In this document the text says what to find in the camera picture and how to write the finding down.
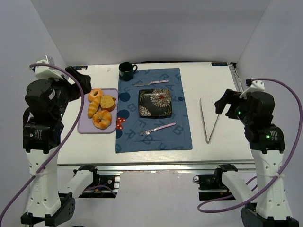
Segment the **twisted ring bread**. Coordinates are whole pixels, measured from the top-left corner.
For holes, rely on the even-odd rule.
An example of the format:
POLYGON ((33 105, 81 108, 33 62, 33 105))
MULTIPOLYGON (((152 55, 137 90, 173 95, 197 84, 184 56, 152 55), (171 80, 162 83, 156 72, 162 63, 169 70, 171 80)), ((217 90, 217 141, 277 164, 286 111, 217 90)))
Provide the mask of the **twisted ring bread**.
POLYGON ((92 122, 96 128, 105 130, 112 122, 112 114, 107 110, 97 111, 92 117, 92 122))

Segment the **metal tongs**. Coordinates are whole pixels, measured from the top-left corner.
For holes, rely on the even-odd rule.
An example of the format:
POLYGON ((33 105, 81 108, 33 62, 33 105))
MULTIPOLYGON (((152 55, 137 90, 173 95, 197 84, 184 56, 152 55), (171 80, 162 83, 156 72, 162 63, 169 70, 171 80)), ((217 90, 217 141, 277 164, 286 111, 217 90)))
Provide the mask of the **metal tongs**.
POLYGON ((202 120, 203 136, 206 144, 210 144, 214 137, 220 115, 215 114, 212 110, 205 108, 202 98, 199 100, 199 107, 202 120))

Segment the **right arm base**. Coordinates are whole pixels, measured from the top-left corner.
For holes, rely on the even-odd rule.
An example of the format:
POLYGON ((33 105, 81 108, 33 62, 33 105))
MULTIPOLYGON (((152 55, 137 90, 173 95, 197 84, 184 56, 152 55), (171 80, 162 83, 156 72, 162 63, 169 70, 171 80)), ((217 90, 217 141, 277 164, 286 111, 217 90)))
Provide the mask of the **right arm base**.
POLYGON ((250 188, 249 180, 243 178, 235 165, 219 165, 213 174, 201 174, 193 177, 193 182, 198 184, 199 200, 240 200, 245 201, 255 194, 255 187, 250 188))

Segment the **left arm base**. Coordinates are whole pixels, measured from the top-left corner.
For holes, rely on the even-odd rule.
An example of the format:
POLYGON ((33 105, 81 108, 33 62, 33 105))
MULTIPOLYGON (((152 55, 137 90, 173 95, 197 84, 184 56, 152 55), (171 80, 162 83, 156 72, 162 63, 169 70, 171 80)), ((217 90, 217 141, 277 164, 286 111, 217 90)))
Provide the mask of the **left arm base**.
POLYGON ((96 166, 83 165, 73 170, 72 178, 59 190, 64 198, 115 198, 115 175, 102 175, 96 166))

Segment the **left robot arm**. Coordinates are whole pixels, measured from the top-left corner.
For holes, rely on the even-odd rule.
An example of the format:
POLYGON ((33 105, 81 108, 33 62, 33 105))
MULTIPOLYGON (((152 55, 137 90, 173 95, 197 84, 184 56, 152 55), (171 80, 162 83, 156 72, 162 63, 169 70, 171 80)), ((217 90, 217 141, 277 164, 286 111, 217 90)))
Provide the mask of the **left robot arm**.
POLYGON ((27 86, 23 115, 23 148, 31 179, 29 204, 21 223, 43 222, 57 227, 69 221, 75 208, 75 191, 58 192, 57 158, 66 140, 61 139, 62 118, 69 102, 84 99, 91 91, 91 77, 72 66, 60 69, 44 62, 30 65, 35 81, 27 86))

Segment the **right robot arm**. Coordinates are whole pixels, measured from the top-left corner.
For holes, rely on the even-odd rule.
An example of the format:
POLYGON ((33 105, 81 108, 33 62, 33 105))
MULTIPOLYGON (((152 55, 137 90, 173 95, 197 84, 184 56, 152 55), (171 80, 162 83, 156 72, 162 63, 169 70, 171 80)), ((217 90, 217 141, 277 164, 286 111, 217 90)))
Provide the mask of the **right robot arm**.
POLYGON ((246 98, 241 93, 227 89, 215 102, 215 111, 221 114, 227 104, 226 116, 240 120, 255 161, 258 190, 275 182, 256 199, 241 210, 241 219, 246 227, 297 227, 299 222, 292 217, 287 203, 282 176, 285 141, 282 130, 272 123, 275 101, 272 95, 249 92, 246 98))

